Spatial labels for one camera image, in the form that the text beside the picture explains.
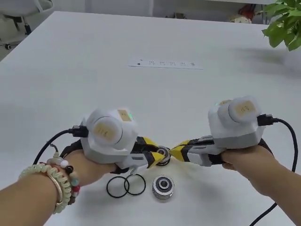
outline label sticker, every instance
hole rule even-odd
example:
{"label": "label sticker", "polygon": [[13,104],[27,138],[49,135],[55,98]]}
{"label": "label sticker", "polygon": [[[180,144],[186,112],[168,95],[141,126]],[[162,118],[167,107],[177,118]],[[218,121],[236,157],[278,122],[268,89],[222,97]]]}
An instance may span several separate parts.
{"label": "label sticker", "polygon": [[95,126],[94,133],[109,142],[115,137],[115,130],[101,122]]}
{"label": "label sticker", "polygon": [[250,112],[255,112],[256,111],[256,108],[254,106],[254,104],[250,101],[250,100],[247,100],[241,104],[238,104],[236,107],[235,107],[235,110],[236,110],[236,113],[239,115],[239,116],[244,116]]}
{"label": "label sticker", "polygon": [[126,110],[118,110],[123,121],[132,121]]}

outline cable connector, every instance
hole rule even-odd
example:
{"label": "cable connector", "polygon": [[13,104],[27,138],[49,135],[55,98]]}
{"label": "cable connector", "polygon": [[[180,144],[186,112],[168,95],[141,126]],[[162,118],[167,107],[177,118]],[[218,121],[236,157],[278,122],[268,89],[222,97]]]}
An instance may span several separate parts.
{"label": "cable connector", "polygon": [[89,134],[86,126],[73,126],[71,130],[74,137],[88,137]]}
{"label": "cable connector", "polygon": [[258,126],[273,125],[276,121],[271,114],[261,114],[257,117]]}

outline metal bearing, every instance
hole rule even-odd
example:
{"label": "metal bearing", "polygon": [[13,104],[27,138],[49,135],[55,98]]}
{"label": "metal bearing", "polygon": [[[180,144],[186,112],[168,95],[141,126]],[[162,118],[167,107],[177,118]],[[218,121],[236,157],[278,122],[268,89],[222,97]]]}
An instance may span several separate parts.
{"label": "metal bearing", "polygon": [[174,193],[173,180],[164,175],[156,177],[152,183],[152,192],[158,199],[169,199]]}
{"label": "metal bearing", "polygon": [[157,166],[166,166],[170,162],[170,157],[171,157],[169,153],[170,149],[164,146],[158,146],[158,147],[159,149],[157,150],[157,152],[159,154],[164,155],[164,159],[161,162],[159,162]]}

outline beaded bracelet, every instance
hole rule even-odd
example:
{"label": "beaded bracelet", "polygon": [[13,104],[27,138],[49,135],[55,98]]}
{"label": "beaded bracelet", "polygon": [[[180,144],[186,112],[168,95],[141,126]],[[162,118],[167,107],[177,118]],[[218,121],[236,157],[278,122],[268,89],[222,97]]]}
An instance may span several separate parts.
{"label": "beaded bracelet", "polygon": [[59,199],[55,204],[53,214],[62,212],[71,199],[71,185],[68,182],[68,178],[65,177],[62,172],[59,172],[57,167],[46,164],[37,164],[24,169],[20,174],[19,179],[34,173],[44,173],[52,180],[59,193]]}
{"label": "beaded bracelet", "polygon": [[74,168],[71,165],[69,165],[69,162],[67,160],[64,160],[63,158],[59,157],[58,152],[55,152],[52,159],[47,160],[47,164],[51,166],[57,165],[65,170],[65,172],[70,178],[70,184],[71,184],[71,197],[70,197],[70,201],[68,202],[68,205],[74,204],[75,199],[79,195],[79,191],[80,191],[79,177],[77,173],[74,171]]}

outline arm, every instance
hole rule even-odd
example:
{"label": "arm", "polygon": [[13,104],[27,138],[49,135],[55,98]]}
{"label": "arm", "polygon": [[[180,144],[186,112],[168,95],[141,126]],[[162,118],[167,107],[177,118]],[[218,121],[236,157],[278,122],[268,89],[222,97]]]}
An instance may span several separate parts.
{"label": "arm", "polygon": [[301,226],[301,176],[282,166],[261,146],[222,154],[224,168],[237,170],[261,194],[273,199],[286,215]]}
{"label": "arm", "polygon": [[[73,152],[66,159],[77,171],[81,186],[115,170],[114,165],[98,165],[87,160],[82,151]],[[55,208],[57,190],[47,176],[33,174],[0,191],[0,200],[2,225],[42,226]]]}

